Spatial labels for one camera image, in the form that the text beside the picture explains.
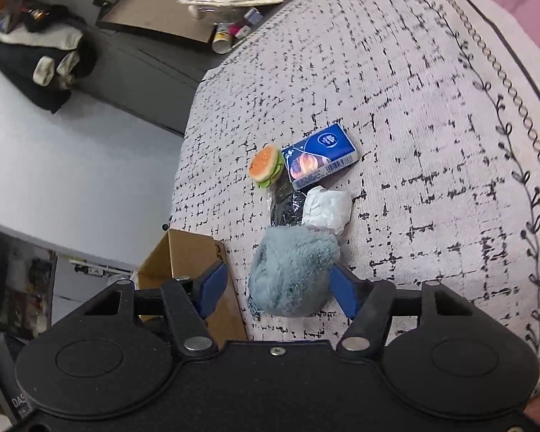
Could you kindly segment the fluffy blue plush toy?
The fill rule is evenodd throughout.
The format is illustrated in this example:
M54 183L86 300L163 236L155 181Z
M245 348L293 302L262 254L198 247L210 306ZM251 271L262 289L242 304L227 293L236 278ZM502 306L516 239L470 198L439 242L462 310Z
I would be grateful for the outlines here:
M339 243L328 231L267 228L248 276L251 315L302 318L320 311L330 298L329 269L339 260Z

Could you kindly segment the white wrapped soft item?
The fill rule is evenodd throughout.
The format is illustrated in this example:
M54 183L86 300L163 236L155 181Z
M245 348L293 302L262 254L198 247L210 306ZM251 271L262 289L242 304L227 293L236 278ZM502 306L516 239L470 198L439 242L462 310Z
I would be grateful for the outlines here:
M351 219L352 205L348 191L313 187L306 194L301 224L340 237Z

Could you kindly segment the brown cardboard box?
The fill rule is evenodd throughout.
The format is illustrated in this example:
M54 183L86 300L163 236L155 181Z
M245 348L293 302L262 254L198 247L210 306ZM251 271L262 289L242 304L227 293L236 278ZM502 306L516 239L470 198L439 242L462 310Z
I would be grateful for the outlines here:
M228 264L225 246L211 236L170 229L138 268L140 289L154 289L174 277L198 278L216 262ZM229 340L246 341L247 330L234 288L231 269L227 288L207 326L219 346Z

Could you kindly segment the paper cup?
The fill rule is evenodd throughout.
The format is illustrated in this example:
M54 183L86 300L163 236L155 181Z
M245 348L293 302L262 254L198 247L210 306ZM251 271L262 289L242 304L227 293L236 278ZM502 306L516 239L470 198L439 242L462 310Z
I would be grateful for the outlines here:
M233 47L233 35L229 23L218 23L211 42L211 49L218 55L228 54Z

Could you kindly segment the black item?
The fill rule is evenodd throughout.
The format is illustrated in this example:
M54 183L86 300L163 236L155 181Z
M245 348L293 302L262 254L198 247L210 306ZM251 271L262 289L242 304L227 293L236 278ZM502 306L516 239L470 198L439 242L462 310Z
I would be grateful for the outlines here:
M306 195L293 189L288 179L279 179L272 186L270 224L272 226L300 225Z

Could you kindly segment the brown framed board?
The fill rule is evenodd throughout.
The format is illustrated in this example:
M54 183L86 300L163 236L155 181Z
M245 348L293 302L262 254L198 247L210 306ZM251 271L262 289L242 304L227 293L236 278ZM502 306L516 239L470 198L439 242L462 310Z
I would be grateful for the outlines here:
M180 0L116 0L101 8L96 26L198 47L205 47L215 33L213 22L194 19Z

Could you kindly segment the blue tissue pack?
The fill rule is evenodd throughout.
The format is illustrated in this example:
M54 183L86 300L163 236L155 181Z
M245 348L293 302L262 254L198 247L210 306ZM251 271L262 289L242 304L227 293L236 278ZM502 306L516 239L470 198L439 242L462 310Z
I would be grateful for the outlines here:
M282 150L289 182L296 191L358 162L360 154L338 123Z

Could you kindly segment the burger plush toy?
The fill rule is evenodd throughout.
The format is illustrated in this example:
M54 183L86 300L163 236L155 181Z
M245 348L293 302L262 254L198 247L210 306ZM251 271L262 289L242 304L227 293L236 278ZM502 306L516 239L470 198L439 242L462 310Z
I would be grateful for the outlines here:
M269 144L251 160L248 174L258 188L268 188L282 175L284 158L278 148Z

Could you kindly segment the white black patterned bedspread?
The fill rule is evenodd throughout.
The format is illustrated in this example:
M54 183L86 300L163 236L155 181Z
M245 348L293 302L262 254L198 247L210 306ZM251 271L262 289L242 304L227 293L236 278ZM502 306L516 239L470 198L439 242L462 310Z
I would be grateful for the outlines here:
M251 158L332 124L358 151L325 181L352 196L346 264L440 281L540 361L540 49L518 22L490 0L294 0L206 73L171 225L223 242L241 303L270 221Z

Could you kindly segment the black and white clothes pile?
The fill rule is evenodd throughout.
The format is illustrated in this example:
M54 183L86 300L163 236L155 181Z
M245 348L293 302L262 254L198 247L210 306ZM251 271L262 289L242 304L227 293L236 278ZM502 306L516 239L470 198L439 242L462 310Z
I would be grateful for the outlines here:
M0 71L31 103L52 114L98 60L95 45L63 5L24 3L0 11Z

